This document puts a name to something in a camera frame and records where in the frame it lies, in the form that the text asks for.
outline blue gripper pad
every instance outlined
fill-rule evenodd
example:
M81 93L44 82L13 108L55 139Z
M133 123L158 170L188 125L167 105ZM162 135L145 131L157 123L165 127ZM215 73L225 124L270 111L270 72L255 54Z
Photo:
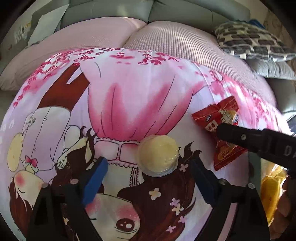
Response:
M101 186L102 180L107 173L107 170L108 162L106 158L103 158L99 166L94 171L92 177L84 187L82 199L82 204L84 207L93 201L99 187Z

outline gray sofa cushion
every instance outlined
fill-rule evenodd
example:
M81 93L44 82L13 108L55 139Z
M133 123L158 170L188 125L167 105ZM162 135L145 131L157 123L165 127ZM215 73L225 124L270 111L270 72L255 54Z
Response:
M61 22L61 28L92 18L129 17L148 22L153 0L75 0Z
M291 80L266 79L278 103L278 110L289 120L296 114L296 91Z
M234 0L157 0L149 22L179 22L212 32L226 21L249 18L249 9Z
M259 59L247 59L246 62L254 73L259 76L281 80L296 80L296 75L287 62L267 63Z
M199 5L183 0L155 1L149 16L149 22L178 22L211 32L212 12Z
M185 0L211 10L229 20L250 19L250 10L234 0Z

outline pink cushion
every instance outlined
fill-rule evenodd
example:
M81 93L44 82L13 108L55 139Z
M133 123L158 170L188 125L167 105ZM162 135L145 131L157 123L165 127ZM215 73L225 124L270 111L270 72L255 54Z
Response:
M25 80L51 55L67 49L122 47L146 23L133 18L95 18L72 24L37 45L24 49L0 76L0 89L19 90Z
M154 50L190 59L224 73L256 92L273 106L276 98L263 77L255 75L245 61L225 54L216 37L181 23L157 21L134 33L124 48Z

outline screw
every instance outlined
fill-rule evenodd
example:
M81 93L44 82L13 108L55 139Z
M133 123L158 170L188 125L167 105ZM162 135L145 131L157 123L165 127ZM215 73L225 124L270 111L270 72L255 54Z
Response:
M228 181L224 178L221 178L221 179L219 179L219 183L222 185L226 185L226 184L228 184Z
M74 178L74 179L72 179L72 180L70 181L70 183L71 183L72 185L75 185L75 184L78 183L78 179Z
M251 188L251 189L254 189L255 188L255 185L253 183L249 183L248 184L248 187Z
M42 188L47 188L48 185L49 185L48 183L43 183L43 184L41 185L41 187L42 187Z

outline black and white pillow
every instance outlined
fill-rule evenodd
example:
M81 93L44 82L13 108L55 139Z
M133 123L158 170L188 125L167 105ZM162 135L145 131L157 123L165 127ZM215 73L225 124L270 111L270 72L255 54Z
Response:
M215 34L225 53L241 59L280 62L296 57L296 53L275 35L246 22L223 23L215 30Z

